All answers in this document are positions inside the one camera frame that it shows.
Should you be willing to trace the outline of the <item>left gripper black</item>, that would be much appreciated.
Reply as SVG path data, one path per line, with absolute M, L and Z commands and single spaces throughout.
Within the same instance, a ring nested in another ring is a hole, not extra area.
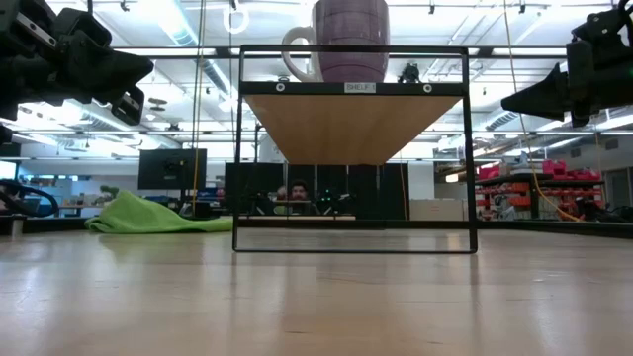
M 0 0 L 0 118 L 15 121 L 23 103 L 62 105 L 74 95 L 65 75 L 82 94 L 112 103 L 120 121 L 137 126 L 144 104 L 137 84 L 153 63 L 113 49 L 111 41 L 88 12 L 55 12 L 46 0 Z

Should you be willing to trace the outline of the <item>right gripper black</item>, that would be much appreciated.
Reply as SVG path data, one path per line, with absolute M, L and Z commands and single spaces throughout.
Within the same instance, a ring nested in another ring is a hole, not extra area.
M 583 127 L 604 109 L 633 105 L 633 5 L 587 15 L 566 45 L 572 125 Z M 510 112 L 565 119 L 567 73 L 556 64 L 540 82 L 502 99 Z

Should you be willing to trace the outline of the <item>purple and white mug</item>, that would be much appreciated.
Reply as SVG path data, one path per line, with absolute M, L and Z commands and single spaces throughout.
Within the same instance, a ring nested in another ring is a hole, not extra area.
M 390 43 L 390 14 L 385 0 L 317 0 L 312 22 L 289 30 L 284 45 L 305 40 L 310 45 L 386 46 Z M 310 71 L 300 69 L 287 51 L 282 60 L 302 82 L 370 82 L 385 79 L 389 55 L 385 52 L 313 51 Z

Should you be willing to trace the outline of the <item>rack with red bins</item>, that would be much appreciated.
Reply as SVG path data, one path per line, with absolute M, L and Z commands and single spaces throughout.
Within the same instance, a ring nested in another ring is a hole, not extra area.
M 590 221 L 604 208 L 600 173 L 570 169 L 564 160 L 502 163 L 479 169 L 481 221 Z

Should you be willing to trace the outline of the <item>black computer monitor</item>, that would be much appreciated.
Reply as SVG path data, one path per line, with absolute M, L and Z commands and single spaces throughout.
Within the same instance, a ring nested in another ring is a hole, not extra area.
M 140 190 L 204 189 L 207 177 L 205 149 L 142 150 L 137 187 Z

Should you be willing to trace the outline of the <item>green cloth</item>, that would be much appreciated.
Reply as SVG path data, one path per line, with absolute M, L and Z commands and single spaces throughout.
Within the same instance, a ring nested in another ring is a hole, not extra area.
M 226 232 L 233 229 L 232 219 L 187 220 L 167 207 L 129 191 L 120 191 L 97 217 L 88 219 L 84 225 L 91 231 L 108 234 Z

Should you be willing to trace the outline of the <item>small black device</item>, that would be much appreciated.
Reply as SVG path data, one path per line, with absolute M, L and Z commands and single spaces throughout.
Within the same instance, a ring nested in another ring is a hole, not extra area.
M 419 68 L 416 63 L 407 63 L 403 69 L 401 75 L 398 77 L 400 84 L 415 84 L 419 83 Z

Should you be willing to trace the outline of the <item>cardboard box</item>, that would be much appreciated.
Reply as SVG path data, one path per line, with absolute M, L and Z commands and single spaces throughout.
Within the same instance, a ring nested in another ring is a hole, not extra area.
M 411 200 L 409 218 L 412 221 L 460 222 L 468 219 L 467 204 L 456 199 Z

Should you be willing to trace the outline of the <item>black partition panel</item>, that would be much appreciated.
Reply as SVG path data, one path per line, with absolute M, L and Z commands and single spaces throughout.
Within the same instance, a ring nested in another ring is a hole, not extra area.
M 290 165 L 228 163 L 225 204 L 243 216 L 326 216 L 353 220 L 406 220 L 409 217 L 408 165 Z M 308 185 L 307 215 L 292 213 L 290 186 Z

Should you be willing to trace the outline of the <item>person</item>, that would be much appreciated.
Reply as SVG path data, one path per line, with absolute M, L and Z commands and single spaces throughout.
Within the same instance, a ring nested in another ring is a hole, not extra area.
M 292 213 L 307 215 L 311 211 L 312 202 L 309 197 L 308 185 L 303 180 L 295 180 L 290 186 Z

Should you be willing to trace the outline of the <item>black overhead frame beam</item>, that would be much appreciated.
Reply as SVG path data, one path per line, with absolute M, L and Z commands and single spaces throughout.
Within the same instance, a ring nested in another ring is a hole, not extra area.
M 145 56 L 150 59 L 195 59 L 202 56 L 208 59 L 244 58 L 280 58 L 283 53 L 291 58 L 308 59 L 317 53 L 316 45 L 254 44 L 243 46 L 217 46 L 198 49 L 193 46 L 119 46 L 117 51 Z M 393 59 L 405 58 L 460 58 L 467 53 L 474 59 L 565 59 L 563 46 L 360 46 L 360 54 L 384 52 Z

